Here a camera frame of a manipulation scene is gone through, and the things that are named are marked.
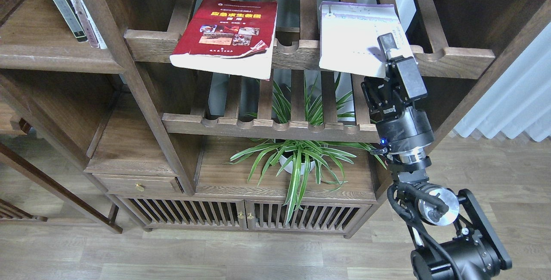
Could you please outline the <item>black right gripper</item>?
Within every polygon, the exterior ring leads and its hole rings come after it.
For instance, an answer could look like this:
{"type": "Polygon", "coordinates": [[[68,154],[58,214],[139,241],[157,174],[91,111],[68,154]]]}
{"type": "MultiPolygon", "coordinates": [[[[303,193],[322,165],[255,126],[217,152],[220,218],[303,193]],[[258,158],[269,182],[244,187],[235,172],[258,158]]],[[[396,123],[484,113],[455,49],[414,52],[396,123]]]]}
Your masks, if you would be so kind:
{"type": "Polygon", "coordinates": [[[380,113],[376,129],[382,150],[394,172],[415,172],[431,166],[424,148],[434,141],[427,114],[414,102],[427,97],[427,89],[414,57],[405,57],[392,33],[377,38],[386,57],[386,77],[365,77],[361,86],[370,113],[380,113]]]}

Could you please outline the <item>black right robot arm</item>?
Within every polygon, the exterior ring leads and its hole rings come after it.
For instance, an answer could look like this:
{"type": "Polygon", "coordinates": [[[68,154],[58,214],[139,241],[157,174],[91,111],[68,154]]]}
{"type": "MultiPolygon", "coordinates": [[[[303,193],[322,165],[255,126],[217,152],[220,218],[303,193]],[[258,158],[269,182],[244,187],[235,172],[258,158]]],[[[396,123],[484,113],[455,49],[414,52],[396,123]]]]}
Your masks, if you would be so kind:
{"type": "Polygon", "coordinates": [[[379,113],[380,147],[392,176],[387,199],[405,221],[411,264],[419,280],[489,280],[512,268],[512,259],[474,194],[453,192],[429,181],[427,148],[434,141],[425,111],[415,102],[427,89],[412,56],[399,51],[394,36],[378,37],[383,74],[366,77],[362,89],[369,110],[379,113]]]}

